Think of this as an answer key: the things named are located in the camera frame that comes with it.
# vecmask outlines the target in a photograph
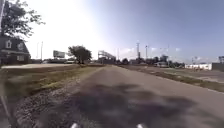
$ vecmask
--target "sky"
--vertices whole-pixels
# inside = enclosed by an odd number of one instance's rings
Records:
[[[27,39],[32,58],[83,45],[93,58],[105,50],[136,58],[166,54],[174,61],[218,61],[224,55],[224,0],[29,0],[46,25]]]

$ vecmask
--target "green grass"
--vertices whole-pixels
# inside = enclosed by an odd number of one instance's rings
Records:
[[[206,80],[200,80],[200,79],[195,79],[192,77],[186,77],[186,76],[180,76],[180,75],[174,75],[174,74],[169,74],[165,72],[155,72],[155,71],[149,71],[146,69],[142,69],[141,67],[130,67],[130,66],[122,66],[123,68],[127,68],[130,70],[135,70],[135,71],[140,71],[144,73],[148,73],[151,75],[195,85],[195,86],[200,86],[203,88],[208,88],[212,90],[216,90],[219,92],[224,92],[224,84],[223,83],[218,83],[218,82],[211,82],[211,81],[206,81]]]
[[[96,70],[99,67],[81,66],[81,67],[64,67],[64,70],[60,67],[59,70],[38,71],[38,69],[32,69],[31,71],[25,71],[23,75],[12,75],[10,79],[5,81],[7,95],[13,97],[27,97],[34,95],[43,90],[54,90],[62,87],[68,80],[78,79],[81,75]]]

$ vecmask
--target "asphalt road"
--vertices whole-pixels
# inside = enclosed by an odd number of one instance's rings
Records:
[[[135,128],[139,123],[148,128],[224,127],[224,94],[204,88],[114,66],[79,87],[65,102],[41,112],[39,126],[77,122],[86,128]]]

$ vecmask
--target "window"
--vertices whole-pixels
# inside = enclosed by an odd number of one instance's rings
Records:
[[[11,48],[12,42],[10,40],[6,41],[6,48]]]
[[[24,61],[24,56],[17,56],[18,61]]]

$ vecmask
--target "sign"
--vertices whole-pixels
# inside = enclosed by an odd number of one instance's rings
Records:
[[[53,51],[53,56],[56,58],[65,58],[65,52],[60,52],[60,51]]]

